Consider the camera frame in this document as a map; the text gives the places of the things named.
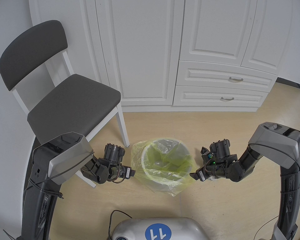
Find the barcode label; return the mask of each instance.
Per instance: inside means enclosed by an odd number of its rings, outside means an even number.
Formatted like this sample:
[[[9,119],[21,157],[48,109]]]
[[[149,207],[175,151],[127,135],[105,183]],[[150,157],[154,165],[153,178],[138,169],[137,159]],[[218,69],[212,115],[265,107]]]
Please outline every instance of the barcode label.
[[[203,172],[202,172],[202,171],[200,171],[199,173],[200,173],[200,176],[201,176],[201,178],[202,178],[202,181],[204,181],[204,180],[205,180],[205,178],[204,178]]]
[[[127,172],[126,172],[126,178],[129,178],[129,174],[130,174],[130,167],[127,168]]]

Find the chair leg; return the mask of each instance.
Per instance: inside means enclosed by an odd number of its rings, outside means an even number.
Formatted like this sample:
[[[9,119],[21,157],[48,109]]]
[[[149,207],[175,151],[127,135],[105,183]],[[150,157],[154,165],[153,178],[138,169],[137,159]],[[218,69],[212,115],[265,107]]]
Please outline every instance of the chair leg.
[[[87,179],[86,177],[84,177],[84,176],[82,175],[82,172],[81,172],[81,171],[78,170],[75,174],[76,174],[78,177],[80,177],[83,181],[85,181],[88,185],[91,185],[93,188],[96,187],[96,184],[95,184],[92,180]]]
[[[116,113],[116,116],[117,116],[117,120],[118,120],[118,124],[119,124],[119,129],[121,131],[123,143],[124,143],[124,146],[128,148],[130,143],[129,143],[129,139],[128,139],[128,135],[127,135],[127,131],[126,131],[126,126],[125,126],[125,121],[124,121],[124,117],[123,117],[121,103],[119,103],[117,105],[117,110],[118,110],[118,112]]]

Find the chair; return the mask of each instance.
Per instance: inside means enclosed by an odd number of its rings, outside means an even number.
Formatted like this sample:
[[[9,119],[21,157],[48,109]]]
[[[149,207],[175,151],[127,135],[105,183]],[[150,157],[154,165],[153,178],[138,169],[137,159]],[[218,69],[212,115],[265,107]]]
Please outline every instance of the chair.
[[[66,133],[83,134],[90,141],[114,116],[117,116],[125,147],[129,139],[119,91],[84,76],[74,74],[66,48],[66,35],[57,20],[46,21],[18,36],[0,58],[0,74],[9,91],[27,114],[27,121],[41,144]],[[57,85],[31,111],[15,86],[26,75],[55,54],[62,52],[70,76]],[[91,186],[95,183],[76,173]]]

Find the chair backrest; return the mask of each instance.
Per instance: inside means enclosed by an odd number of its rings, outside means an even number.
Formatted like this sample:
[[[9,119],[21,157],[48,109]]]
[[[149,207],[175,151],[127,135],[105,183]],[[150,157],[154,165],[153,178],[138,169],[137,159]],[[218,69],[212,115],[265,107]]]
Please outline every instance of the chair backrest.
[[[68,47],[57,20],[42,22],[18,36],[0,57],[0,74],[10,91],[46,60]]]

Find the trash can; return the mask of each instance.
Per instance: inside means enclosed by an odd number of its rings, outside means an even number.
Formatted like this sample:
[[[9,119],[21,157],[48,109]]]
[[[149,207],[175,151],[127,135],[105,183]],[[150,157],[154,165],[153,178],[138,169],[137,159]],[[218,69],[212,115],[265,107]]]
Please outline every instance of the trash can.
[[[186,145],[177,139],[164,138],[138,142],[131,151],[135,177],[152,191],[176,196],[194,180],[189,173],[195,160]]]

